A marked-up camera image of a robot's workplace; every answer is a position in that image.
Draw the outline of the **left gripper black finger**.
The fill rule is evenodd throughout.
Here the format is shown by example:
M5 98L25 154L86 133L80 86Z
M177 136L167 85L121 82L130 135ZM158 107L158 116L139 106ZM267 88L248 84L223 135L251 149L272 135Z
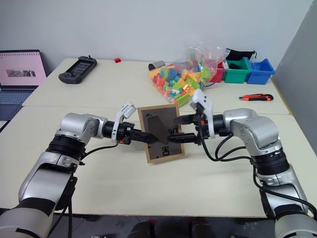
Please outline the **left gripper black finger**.
M155 143L158 141L158 139L155 136L141 136L141 137L134 137L134 141L139 141L143 143Z
M149 132L142 132L141 130L134 130L133 136L137 139L157 139L153 134Z

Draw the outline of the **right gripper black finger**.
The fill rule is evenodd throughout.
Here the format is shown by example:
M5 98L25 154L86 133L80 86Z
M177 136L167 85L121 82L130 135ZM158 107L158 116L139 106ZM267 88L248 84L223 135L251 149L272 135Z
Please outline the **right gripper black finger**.
M181 125L188 125L188 124L197 125L195 114L179 116L176 119L174 119L173 122L176 124L181 124Z
M174 143L199 143L199 139L194 133L177 133L168 136L167 139Z

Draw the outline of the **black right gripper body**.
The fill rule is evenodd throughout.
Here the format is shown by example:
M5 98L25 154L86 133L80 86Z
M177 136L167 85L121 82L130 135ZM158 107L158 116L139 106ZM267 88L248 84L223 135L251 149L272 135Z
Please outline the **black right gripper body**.
M194 125L197 131L197 139L196 144L201 145L202 141L208 139L209 134L209 127L208 127L208 120L205 114L195 112L194 114Z

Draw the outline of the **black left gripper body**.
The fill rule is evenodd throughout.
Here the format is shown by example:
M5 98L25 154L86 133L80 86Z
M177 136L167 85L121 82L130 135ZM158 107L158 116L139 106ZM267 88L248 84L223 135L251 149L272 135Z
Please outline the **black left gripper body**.
M131 143L130 134L135 124L130 122L120 123L117 129L116 139L118 143L129 145Z

